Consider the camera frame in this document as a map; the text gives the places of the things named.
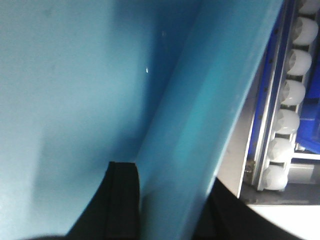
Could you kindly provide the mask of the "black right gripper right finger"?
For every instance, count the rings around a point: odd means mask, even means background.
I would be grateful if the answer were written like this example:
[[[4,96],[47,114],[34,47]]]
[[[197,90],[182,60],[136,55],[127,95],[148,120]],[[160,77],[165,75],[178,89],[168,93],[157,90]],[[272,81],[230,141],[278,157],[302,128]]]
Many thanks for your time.
[[[289,185],[286,191],[255,191],[244,185],[235,196],[217,178],[197,226],[199,240],[311,240],[311,187]]]

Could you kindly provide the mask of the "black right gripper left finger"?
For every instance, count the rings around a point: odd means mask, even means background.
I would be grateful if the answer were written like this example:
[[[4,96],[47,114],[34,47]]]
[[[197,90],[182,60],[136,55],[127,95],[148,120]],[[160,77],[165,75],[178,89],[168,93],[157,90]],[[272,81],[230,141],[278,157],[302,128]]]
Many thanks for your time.
[[[110,162],[96,193],[67,233],[68,240],[138,240],[140,181],[137,166]]]

